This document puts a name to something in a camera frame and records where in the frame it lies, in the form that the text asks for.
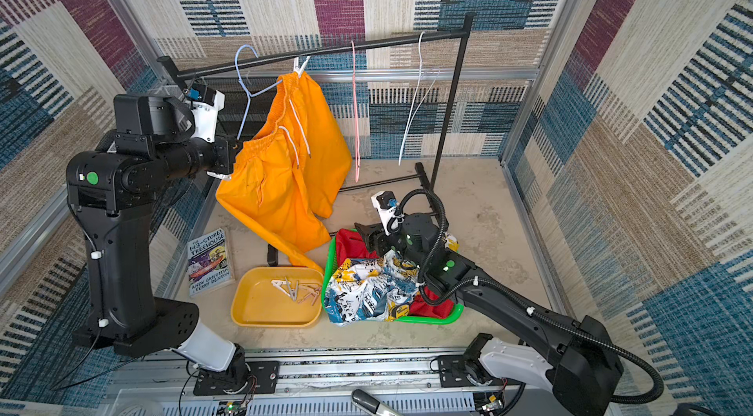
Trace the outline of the white plastic hanger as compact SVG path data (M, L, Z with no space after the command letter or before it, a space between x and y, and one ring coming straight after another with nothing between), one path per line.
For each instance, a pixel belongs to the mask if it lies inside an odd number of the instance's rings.
M424 40L424 36L427 34L426 31L423 31L420 34L418 43L417 43L417 51L418 51L418 57L419 57L419 73L418 73L418 79L417 83L414 89L414 92L412 94L411 104L408 111L408 116L406 118L406 124L405 129L403 132L403 137L400 144L400 149L398 153L398 165L401 166L405 154L405 149L408 141L408 136L410 135L411 127L413 125L413 122L415 120L415 117L419 111L419 109L422 107L424 101L427 99L427 96L422 96L419 98L419 92L421 88L421 84L424 78L424 59L423 59L423 51L422 51L422 43Z

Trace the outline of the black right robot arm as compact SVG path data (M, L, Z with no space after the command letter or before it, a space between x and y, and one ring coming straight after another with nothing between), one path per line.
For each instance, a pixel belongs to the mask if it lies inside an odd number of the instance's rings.
M437 225L427 214L408 215L398 233L387 233L382 224L355 223L370 253L399 253L421 266L439 238ZM574 335L582 332L601 343L612 341L605 326L592 317L578 321L532 302L491 278L472 260L446 247L444 240L424 269L424 282L436 296L450 292L449 300L462 303L495 321L529 345L548 364L539 380L573 415L604 415L624 367L615 351ZM554 324L530 316L529 308Z

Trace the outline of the pink wire hanger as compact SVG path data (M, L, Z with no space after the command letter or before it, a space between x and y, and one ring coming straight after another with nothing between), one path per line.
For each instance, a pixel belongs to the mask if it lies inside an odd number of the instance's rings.
M354 181L356 184L360 181L361 171L361 136L360 136L360 122L359 122L359 110L358 110L358 90L357 90L357 53L355 42L351 41L351 55L352 55L352 108L353 108L353 130L354 130L354 160L355 160L355 172Z

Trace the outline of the blue wire hanger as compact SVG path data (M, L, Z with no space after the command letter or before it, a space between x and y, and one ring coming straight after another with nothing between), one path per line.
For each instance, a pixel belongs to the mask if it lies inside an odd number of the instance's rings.
M237 49L237 51L235 53L235 58L233 59L233 65L235 66L235 72L236 72L236 76L237 76L239 85L243 89L243 92L245 93L245 96L246 96L246 106L244 108L243 116L241 117L241 122L239 124L239 128L238 128L238 131L237 131L237 134L236 134L237 141L240 141L241 137L243 135L244 128L245 128L245 125L246 125L246 122L247 122L247 118L248 118L248 114L249 114L249 111L250 111L250 108L251 108L251 102L252 102L253 98L256 98L257 96L261 96L261 94L265 94L267 92L270 92L272 89L274 89L277 86L280 86L280 84L282 84L282 81L276 81L276 83L268 86L267 88L264 88L263 90L260 90L259 92L256 92L256 93L251 92L251 90L249 89L249 86L246 84L246 79L241 74L240 64L239 64L239 57L240 57L241 53L245 49L250 49L252 51L252 53L253 53L254 56L256 56L256 57L259 56L258 53L257 53L257 51L256 51L256 49L254 49L254 47L252 47L252 45L244 44L244 45L241 45Z

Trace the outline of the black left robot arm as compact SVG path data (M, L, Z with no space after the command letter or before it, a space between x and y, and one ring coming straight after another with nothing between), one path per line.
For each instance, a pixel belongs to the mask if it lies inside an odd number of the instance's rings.
M84 232L89 269L88 318L75 345L130 358L170 349L215 373L239 362L237 345L205 326L195 304L155 298L149 258L160 192L200 172L231 174L237 143L216 133L224 106L215 90L184 102L119 94L115 129L69 162L68 206Z

